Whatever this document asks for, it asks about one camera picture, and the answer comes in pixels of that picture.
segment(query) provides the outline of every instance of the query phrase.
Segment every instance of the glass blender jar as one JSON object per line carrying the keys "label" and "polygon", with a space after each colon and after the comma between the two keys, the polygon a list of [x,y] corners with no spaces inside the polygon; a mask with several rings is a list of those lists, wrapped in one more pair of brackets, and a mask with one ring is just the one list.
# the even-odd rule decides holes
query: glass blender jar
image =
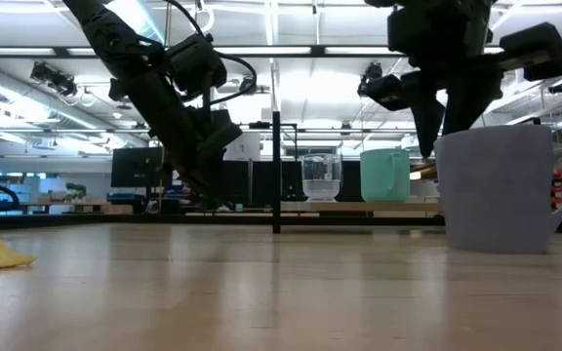
{"label": "glass blender jar", "polygon": [[307,202],[335,202],[340,193],[341,157],[311,154],[301,158],[302,192]]}

